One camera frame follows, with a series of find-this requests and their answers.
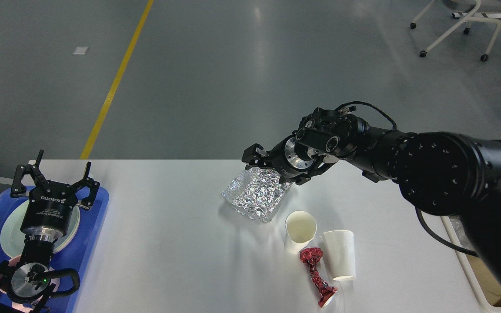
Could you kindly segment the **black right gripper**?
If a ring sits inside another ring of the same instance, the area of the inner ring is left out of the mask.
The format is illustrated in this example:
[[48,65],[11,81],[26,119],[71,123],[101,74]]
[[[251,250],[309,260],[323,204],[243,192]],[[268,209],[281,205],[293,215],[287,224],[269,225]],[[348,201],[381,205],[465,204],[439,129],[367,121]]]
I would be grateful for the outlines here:
[[280,175],[280,184],[302,186],[316,176],[316,169],[313,168],[318,166],[318,159],[310,157],[308,150],[306,145],[296,141],[295,136],[288,136],[270,151],[263,150],[260,144],[251,145],[243,152],[242,162],[245,170],[274,169]]

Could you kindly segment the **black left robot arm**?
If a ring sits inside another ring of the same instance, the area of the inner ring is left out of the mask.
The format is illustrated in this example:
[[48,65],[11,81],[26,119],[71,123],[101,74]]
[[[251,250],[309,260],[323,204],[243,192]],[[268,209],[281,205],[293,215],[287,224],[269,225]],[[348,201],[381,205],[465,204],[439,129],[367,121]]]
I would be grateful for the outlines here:
[[[40,150],[33,164],[19,165],[10,189],[11,198],[27,199],[20,225],[24,247],[15,265],[0,263],[0,289],[4,287],[13,303],[33,305],[39,313],[51,298],[74,294],[81,284],[78,271],[72,268],[50,269],[56,242],[68,234],[75,207],[90,210],[95,204],[100,183],[90,177],[91,162],[86,163],[83,177],[73,184],[47,180],[40,170]],[[17,309],[0,303],[0,313]]]

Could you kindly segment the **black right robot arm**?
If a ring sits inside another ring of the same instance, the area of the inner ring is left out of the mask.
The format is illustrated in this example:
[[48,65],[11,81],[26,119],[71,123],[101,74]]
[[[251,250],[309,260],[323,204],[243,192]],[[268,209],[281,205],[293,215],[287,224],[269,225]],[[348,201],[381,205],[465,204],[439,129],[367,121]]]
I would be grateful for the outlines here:
[[450,132],[405,133],[352,114],[359,101],[316,108],[274,148],[245,149],[246,169],[272,169],[302,185],[344,160],[372,182],[391,180],[430,236],[481,258],[501,284],[501,140]]

